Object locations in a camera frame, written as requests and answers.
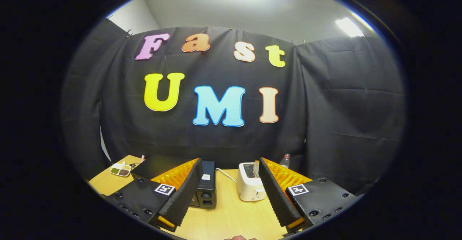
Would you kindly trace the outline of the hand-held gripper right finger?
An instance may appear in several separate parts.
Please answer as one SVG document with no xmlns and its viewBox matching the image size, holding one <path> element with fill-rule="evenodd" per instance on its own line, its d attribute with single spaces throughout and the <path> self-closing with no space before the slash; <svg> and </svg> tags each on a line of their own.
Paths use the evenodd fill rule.
<svg viewBox="0 0 462 240">
<path fill-rule="evenodd" d="M 258 165 L 271 207 L 288 233 L 330 220 L 361 199 L 327 178 L 309 179 L 265 158 Z"/>
</svg>

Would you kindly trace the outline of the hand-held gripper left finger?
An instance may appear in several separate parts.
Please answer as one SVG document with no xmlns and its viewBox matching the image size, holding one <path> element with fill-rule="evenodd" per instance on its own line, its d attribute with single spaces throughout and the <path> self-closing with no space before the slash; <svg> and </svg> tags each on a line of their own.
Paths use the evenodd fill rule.
<svg viewBox="0 0 462 240">
<path fill-rule="evenodd" d="M 131 182 L 105 200 L 153 227 L 175 232 L 202 175 L 201 158 L 150 158 L 134 168 Z"/>
</svg>

